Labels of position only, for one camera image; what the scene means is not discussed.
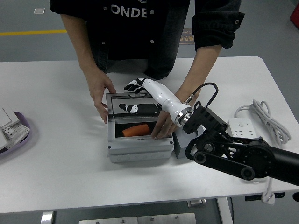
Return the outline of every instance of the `white table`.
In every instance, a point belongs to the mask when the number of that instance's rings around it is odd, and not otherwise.
[[[177,59],[161,83],[176,91],[191,63],[192,58]],[[117,92],[133,79],[146,77],[109,76]],[[239,106],[265,100],[272,116],[291,132],[284,149],[299,153],[299,125],[261,58],[219,58],[208,81],[219,87],[210,108],[224,121]],[[0,92],[0,104],[21,112],[32,132],[24,147],[0,156],[0,213],[208,199],[266,189],[265,182],[254,185],[186,158],[178,160],[174,154],[168,160],[111,163],[106,125],[77,61],[0,63]],[[213,87],[204,87],[201,102],[205,104],[213,92]],[[256,133],[273,145],[259,120],[253,122]],[[274,180],[272,189],[299,188]]]

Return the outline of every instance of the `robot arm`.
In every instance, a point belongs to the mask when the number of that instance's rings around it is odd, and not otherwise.
[[[244,180],[270,176],[299,186],[299,154],[270,147],[261,137],[243,139],[229,136],[226,133],[228,124],[209,108],[197,102],[193,110],[156,81],[136,79],[125,87],[125,90],[135,90],[135,93],[143,89],[170,113],[176,125],[183,126],[187,134],[196,131],[200,125],[206,128],[201,136],[190,141],[186,149],[188,159]]]
[[[162,106],[162,110],[170,113],[172,122],[177,126],[183,126],[193,113],[192,107],[183,104],[165,85],[154,80],[138,78],[124,89],[134,93],[145,89]]]

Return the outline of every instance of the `white electrical device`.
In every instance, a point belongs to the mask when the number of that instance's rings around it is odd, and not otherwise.
[[[19,144],[28,136],[29,131],[8,105],[0,106],[0,154]]]
[[[227,133],[232,137],[256,139],[258,136],[254,131],[252,122],[248,118],[231,118],[228,120]]]

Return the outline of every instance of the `orange object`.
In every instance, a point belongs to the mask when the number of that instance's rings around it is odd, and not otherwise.
[[[123,130],[122,134],[124,137],[150,135],[150,128],[147,124],[136,125]]]

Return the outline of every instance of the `black cable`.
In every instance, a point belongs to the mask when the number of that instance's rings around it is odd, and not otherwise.
[[[206,85],[212,85],[214,86],[216,92],[213,94],[213,96],[211,97],[211,99],[209,100],[209,102],[206,104],[206,107],[208,107],[211,102],[215,99],[215,97],[217,96],[217,93],[218,93],[218,87],[215,83],[203,83],[202,85],[200,85],[194,92],[193,92],[193,95],[195,95],[198,90],[200,90],[202,87],[206,86]]]

